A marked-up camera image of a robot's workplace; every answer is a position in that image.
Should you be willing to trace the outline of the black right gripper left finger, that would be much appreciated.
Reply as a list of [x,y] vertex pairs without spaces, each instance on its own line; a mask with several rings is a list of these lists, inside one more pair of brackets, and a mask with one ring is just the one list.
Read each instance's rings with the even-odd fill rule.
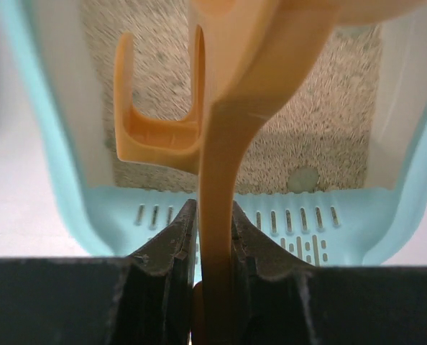
[[196,202],[125,257],[0,258],[0,344],[187,344]]

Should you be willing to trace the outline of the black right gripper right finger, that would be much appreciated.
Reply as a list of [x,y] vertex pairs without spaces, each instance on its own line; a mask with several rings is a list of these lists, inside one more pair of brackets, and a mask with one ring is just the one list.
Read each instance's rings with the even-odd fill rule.
[[314,267],[233,207],[234,344],[427,344],[427,267]]

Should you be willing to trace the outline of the yellow litter scoop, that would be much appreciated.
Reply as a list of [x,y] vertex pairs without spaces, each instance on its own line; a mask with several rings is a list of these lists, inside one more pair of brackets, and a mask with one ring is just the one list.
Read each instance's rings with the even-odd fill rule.
[[116,152],[125,162],[198,176],[198,229],[208,340],[232,341],[231,218],[242,158],[293,97],[334,28],[399,17],[419,1],[192,1],[192,107],[179,121],[142,115],[132,100],[133,35],[114,66]]

